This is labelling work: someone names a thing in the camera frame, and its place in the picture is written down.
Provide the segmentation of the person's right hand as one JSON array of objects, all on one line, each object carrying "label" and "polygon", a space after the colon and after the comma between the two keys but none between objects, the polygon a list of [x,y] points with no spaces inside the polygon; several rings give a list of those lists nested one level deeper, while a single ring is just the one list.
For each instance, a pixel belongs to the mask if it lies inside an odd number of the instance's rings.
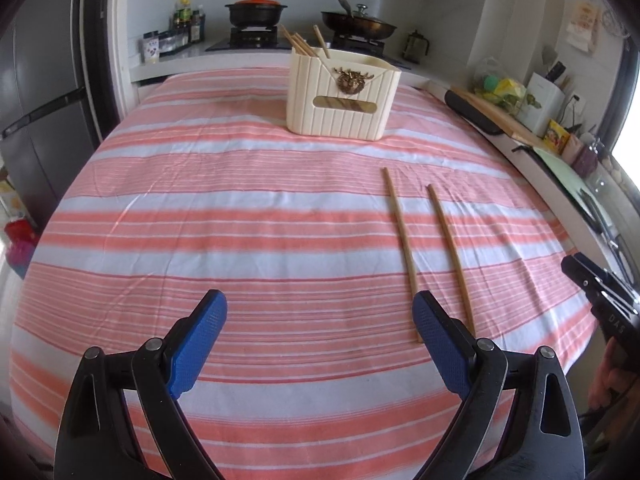
[{"label": "person's right hand", "polygon": [[614,364],[614,354],[620,345],[614,338],[608,340],[600,365],[588,390],[588,408],[607,408],[613,402],[613,394],[626,398],[634,410],[639,406],[639,376]]}]

